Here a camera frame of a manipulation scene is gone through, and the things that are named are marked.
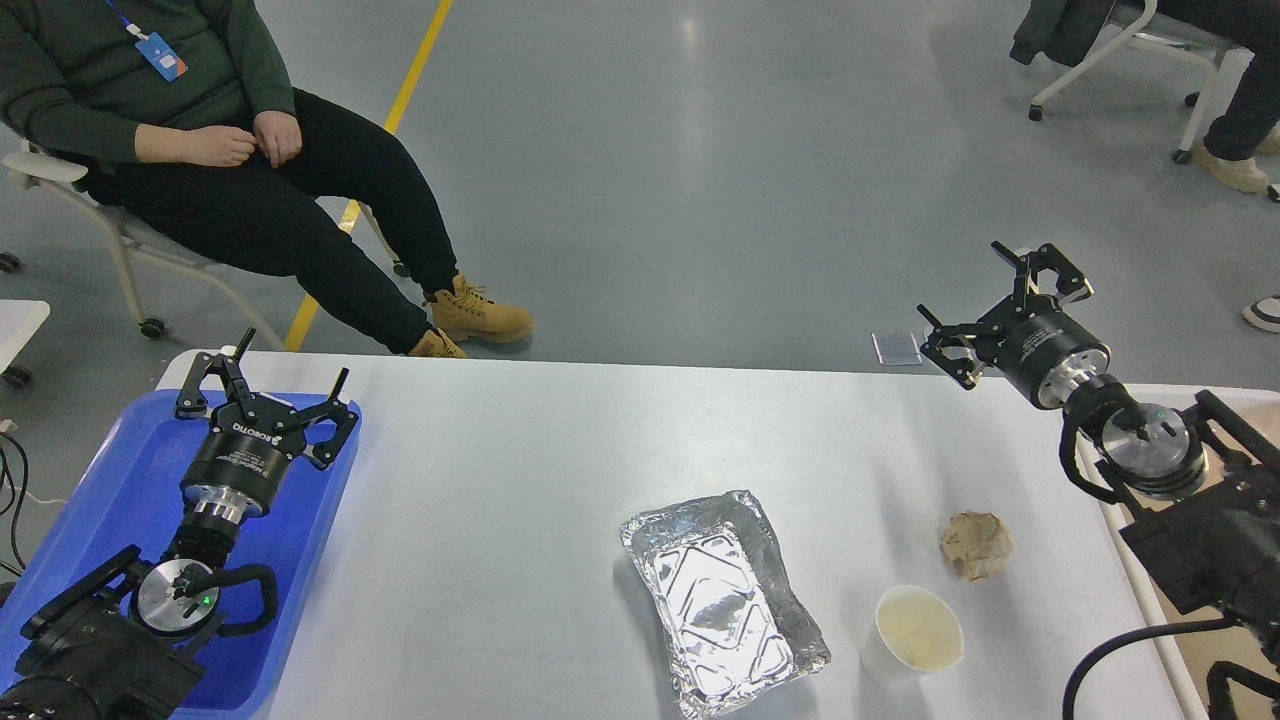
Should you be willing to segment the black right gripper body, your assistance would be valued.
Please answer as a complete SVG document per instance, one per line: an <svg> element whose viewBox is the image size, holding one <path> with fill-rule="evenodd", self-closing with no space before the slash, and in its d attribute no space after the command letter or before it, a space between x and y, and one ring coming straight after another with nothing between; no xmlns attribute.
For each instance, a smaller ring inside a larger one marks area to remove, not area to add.
<svg viewBox="0 0 1280 720"><path fill-rule="evenodd" d="M1112 383L1110 348L1061 310L1019 316L996 307L986 320L997 328L993 365L1039 410L1064 407L1080 388Z"/></svg>

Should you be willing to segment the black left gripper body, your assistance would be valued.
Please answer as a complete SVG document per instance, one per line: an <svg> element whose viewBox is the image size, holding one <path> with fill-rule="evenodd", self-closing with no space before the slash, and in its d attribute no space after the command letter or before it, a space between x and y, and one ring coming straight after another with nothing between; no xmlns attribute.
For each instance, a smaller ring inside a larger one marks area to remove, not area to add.
<svg viewBox="0 0 1280 720"><path fill-rule="evenodd" d="M270 406L253 418L233 404L214 410L210 433L180 482L186 507L227 507L225 519L266 516L291 462L307 445L291 410L287 404Z"/></svg>

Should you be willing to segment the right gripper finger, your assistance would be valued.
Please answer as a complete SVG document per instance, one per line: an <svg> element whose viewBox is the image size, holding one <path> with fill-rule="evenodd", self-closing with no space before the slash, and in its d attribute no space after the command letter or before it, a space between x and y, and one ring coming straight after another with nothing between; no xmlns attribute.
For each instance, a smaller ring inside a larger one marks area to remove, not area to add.
<svg viewBox="0 0 1280 720"><path fill-rule="evenodd" d="M993 322L1012 323L1060 313L1064 305L1089 299L1094 292L1085 274L1053 243L1016 252L998 241L991 247L1014 269L1012 291L991 310Z"/></svg>
<svg viewBox="0 0 1280 720"><path fill-rule="evenodd" d="M943 324L924 304L916 310L931 324L920 352L946 377L974 389L988 368L1007 375L1007 364L998 356L1012 323L1011 304L997 304L978 320L959 324Z"/></svg>

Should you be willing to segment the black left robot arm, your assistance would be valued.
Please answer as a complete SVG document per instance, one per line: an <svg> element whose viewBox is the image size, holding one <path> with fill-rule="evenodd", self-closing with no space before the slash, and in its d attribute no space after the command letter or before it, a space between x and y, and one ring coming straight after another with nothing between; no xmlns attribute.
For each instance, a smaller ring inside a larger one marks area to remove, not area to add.
<svg viewBox="0 0 1280 720"><path fill-rule="evenodd" d="M256 719L358 447L347 372L250 387L242 340L134 401L3 605L5 719Z"/></svg>

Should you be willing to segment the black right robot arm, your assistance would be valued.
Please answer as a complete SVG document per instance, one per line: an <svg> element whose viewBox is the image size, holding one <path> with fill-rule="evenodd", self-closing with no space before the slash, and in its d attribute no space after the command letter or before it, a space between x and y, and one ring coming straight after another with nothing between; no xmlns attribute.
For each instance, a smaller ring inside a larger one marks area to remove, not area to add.
<svg viewBox="0 0 1280 720"><path fill-rule="evenodd" d="M1277 447L1210 389L1181 410L1135 400L1108 370L1110 347L1065 311L1092 296L1085 274L1052 243L993 250L1012 268L1011 292L957 324L919 305L931 324L922 354L965 389L992 366L1034 407L1059 411L1065 477L1129 511L1119 534L1176 611L1219 612L1097 646L1069 676L1062 716L1100 661L1140 641L1243 626L1276 664Z"/></svg>

